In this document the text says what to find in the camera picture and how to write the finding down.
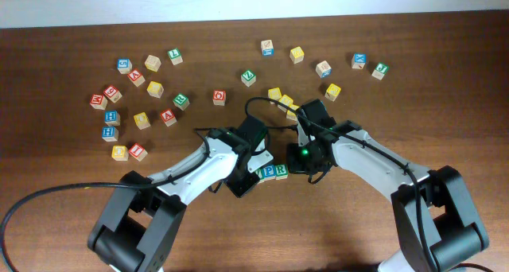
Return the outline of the red a block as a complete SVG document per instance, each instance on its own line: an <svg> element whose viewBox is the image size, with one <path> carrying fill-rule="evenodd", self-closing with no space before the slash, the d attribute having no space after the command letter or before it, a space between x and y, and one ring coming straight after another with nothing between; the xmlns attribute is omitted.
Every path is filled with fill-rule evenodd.
<svg viewBox="0 0 509 272"><path fill-rule="evenodd" d="M136 87L139 87L146 81L143 74L141 74L137 69L133 69L127 76L132 84L134 84Z"/></svg>
<svg viewBox="0 0 509 272"><path fill-rule="evenodd" d="M166 109L163 112L161 112L160 117L166 126L172 126L174 123L177 122L175 114L170 109Z"/></svg>

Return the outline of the yellow o block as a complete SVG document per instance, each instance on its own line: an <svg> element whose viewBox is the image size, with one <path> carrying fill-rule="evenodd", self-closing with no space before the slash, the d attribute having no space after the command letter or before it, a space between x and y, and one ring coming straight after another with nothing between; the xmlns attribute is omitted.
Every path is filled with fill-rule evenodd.
<svg viewBox="0 0 509 272"><path fill-rule="evenodd" d="M150 120L145 112L134 115L134 122L140 130L150 127Z"/></svg>
<svg viewBox="0 0 509 272"><path fill-rule="evenodd" d="M116 161L127 161L129 158L128 149L125 146L113 146L111 157Z"/></svg>

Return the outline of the red M block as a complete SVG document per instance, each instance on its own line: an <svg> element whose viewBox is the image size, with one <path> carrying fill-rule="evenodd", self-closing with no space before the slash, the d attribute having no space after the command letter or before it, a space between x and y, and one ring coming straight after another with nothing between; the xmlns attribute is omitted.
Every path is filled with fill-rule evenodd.
<svg viewBox="0 0 509 272"><path fill-rule="evenodd" d="M104 95L93 94L90 105L97 110L105 110L107 107L107 98Z"/></svg>

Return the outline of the top yellow block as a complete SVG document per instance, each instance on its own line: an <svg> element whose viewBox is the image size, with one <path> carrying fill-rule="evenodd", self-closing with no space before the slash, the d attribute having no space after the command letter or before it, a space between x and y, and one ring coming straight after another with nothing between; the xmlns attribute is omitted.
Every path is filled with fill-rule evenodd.
<svg viewBox="0 0 509 272"><path fill-rule="evenodd" d="M300 46L290 50L289 57L294 64L300 63L304 60L305 54Z"/></svg>

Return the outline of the yellow cluster block upper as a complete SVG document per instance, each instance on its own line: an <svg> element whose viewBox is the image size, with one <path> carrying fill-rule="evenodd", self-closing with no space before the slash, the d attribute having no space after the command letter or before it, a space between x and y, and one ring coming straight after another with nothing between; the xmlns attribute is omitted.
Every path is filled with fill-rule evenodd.
<svg viewBox="0 0 509 272"><path fill-rule="evenodd" d="M282 97L282 93L279 87L273 87L268 90L267 96L270 99L270 103L274 104L274 101L278 101Z"/></svg>

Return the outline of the green Z block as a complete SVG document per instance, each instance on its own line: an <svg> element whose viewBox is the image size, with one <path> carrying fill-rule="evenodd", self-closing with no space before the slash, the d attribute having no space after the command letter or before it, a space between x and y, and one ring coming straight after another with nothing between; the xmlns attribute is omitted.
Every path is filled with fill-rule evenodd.
<svg viewBox="0 0 509 272"><path fill-rule="evenodd" d="M256 75L251 70L246 70L241 74L241 81L250 87L256 81Z"/></svg>

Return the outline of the right yellow block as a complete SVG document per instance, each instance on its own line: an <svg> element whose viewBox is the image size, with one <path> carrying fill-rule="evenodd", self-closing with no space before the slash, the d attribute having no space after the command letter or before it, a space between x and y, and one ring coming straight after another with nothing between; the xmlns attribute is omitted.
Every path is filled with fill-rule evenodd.
<svg viewBox="0 0 509 272"><path fill-rule="evenodd" d="M331 101L335 101L336 98L338 97L338 95L340 94L340 92L341 92L341 87L339 87L335 84L329 84L329 86L327 87L327 89L325 91L324 97Z"/></svg>

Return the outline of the red 9 block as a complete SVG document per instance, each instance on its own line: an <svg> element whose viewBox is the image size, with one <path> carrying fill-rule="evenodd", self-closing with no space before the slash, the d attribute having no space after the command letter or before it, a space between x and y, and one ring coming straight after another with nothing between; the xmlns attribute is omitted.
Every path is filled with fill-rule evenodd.
<svg viewBox="0 0 509 272"><path fill-rule="evenodd" d="M116 103L122 98L119 89L113 85L108 86L103 93L112 103Z"/></svg>

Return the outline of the green V block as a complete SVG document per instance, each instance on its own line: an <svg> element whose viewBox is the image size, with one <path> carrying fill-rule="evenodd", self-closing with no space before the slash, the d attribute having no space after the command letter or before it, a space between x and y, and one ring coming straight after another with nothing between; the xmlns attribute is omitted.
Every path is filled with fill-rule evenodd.
<svg viewBox="0 0 509 272"><path fill-rule="evenodd" d="M259 181L258 181L258 182L259 182L259 183L264 182L264 176L263 176L262 169L257 169L257 170L255 171L255 173L256 173L256 175L257 175L257 176L258 176L258 178L259 178Z"/></svg>

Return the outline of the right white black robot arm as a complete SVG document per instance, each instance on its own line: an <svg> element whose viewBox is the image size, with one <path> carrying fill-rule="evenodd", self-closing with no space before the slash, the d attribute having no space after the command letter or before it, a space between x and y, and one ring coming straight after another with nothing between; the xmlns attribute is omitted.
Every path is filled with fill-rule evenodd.
<svg viewBox="0 0 509 272"><path fill-rule="evenodd" d="M289 171L315 184L333 167L354 173L393 208L399 249L379 271L450 271L484 251L489 238L462 175L433 170L380 145L352 121L338 123L315 99L296 111L297 142Z"/></svg>

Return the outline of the blue P block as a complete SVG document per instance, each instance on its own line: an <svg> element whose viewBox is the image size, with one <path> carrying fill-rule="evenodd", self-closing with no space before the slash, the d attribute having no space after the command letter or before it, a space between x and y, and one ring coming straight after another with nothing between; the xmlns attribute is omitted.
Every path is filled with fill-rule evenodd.
<svg viewBox="0 0 509 272"><path fill-rule="evenodd" d="M264 181L273 180L277 174L275 170L275 165L268 165L262 169L262 176Z"/></svg>

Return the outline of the green r block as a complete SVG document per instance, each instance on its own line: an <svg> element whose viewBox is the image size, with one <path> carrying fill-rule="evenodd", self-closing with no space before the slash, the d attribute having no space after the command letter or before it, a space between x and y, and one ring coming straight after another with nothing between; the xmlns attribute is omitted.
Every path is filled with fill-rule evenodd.
<svg viewBox="0 0 509 272"><path fill-rule="evenodd" d="M280 164L275 166L276 180L286 179L289 175L287 165Z"/></svg>
<svg viewBox="0 0 509 272"><path fill-rule="evenodd" d="M181 109L182 111L184 111L190 105L188 97L181 93L175 96L175 98L173 99L173 103L177 108Z"/></svg>

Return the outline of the upper red A block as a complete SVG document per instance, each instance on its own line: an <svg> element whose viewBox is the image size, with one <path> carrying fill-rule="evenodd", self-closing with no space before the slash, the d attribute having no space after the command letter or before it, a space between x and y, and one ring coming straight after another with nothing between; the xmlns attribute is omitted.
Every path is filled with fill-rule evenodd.
<svg viewBox="0 0 509 272"><path fill-rule="evenodd" d="M134 84L136 87L139 87L146 81L143 74L141 74L137 69L133 69L127 76L132 84Z"/></svg>

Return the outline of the yellow O block middle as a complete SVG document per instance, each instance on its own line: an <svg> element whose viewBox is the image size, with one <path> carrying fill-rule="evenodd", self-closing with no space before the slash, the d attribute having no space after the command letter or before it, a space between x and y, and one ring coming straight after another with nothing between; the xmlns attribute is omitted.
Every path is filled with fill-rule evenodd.
<svg viewBox="0 0 509 272"><path fill-rule="evenodd" d="M134 115L134 122L140 130L150 127L150 120L145 112Z"/></svg>

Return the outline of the plain wooden yellow block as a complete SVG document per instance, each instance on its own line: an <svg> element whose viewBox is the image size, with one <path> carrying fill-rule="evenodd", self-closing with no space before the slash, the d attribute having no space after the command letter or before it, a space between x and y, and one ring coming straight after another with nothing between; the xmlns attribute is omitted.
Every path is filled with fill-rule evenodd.
<svg viewBox="0 0 509 272"><path fill-rule="evenodd" d="M152 72L157 72L161 67L161 60L157 56L148 55L145 60L145 66Z"/></svg>

